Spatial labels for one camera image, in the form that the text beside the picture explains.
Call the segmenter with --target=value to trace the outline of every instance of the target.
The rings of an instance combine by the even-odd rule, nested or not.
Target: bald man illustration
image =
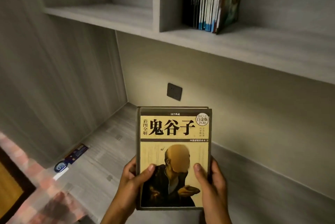
[[[185,186],[190,152],[185,145],[172,145],[165,152],[165,164],[156,166],[143,185],[142,207],[195,207],[191,196],[200,192]]]

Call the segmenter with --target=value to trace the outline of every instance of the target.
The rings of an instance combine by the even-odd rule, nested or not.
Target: wall socket
[[[183,89],[179,86],[175,86],[174,84],[168,83],[167,84],[167,96],[171,97],[172,99],[180,101],[182,99],[182,91]]]

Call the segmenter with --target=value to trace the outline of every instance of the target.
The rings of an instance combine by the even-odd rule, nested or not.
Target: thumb
[[[150,164],[149,167],[146,170],[144,170],[138,176],[133,178],[135,185],[140,186],[141,184],[143,184],[144,182],[149,180],[154,171],[155,171],[155,165]]]
[[[203,189],[209,187],[210,184],[207,180],[207,173],[205,172],[203,167],[199,163],[196,163],[193,169],[194,169],[195,177],[199,181],[201,187]]]

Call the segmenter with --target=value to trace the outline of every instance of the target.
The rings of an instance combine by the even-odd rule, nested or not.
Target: dark robe
[[[178,185],[169,194],[169,178],[165,174],[165,169],[164,164],[156,166],[151,178],[144,183],[141,207],[195,207],[191,197],[180,197],[178,194],[178,190],[185,186],[188,172],[179,173]],[[154,196],[150,188],[158,191],[159,195]]]

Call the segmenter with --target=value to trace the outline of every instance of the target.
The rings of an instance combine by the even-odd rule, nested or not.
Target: plaid fabric
[[[84,208],[68,192],[62,191],[51,172],[28,158],[3,133],[0,133],[0,147],[37,188],[8,224],[72,224],[86,215]]]

